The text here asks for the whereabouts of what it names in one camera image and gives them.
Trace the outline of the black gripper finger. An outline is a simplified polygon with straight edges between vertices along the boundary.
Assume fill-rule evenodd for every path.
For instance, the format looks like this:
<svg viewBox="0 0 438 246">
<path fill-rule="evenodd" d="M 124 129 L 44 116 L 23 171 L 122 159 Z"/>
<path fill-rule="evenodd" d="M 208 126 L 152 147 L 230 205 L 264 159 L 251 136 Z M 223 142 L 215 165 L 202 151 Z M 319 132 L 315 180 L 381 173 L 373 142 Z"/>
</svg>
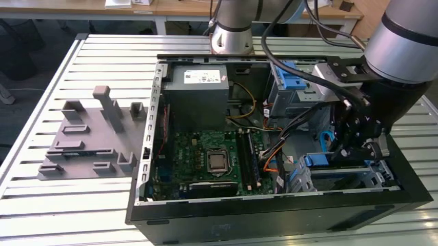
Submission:
<svg viewBox="0 0 438 246">
<path fill-rule="evenodd" d="M 363 143 L 339 144 L 333 151 L 330 160 L 370 160 L 379 161 L 390 156 L 387 135 L 382 134 L 378 138 L 369 138 Z"/>
<path fill-rule="evenodd" d="M 331 106 L 330 120 L 334 126 L 335 140 L 331 143 L 330 151 L 341 154 L 342 150 L 347 153 L 361 151 L 363 140 L 361 139 L 361 129 L 365 121 L 365 107 L 351 106 L 343 102 L 335 102 Z"/>
</svg>

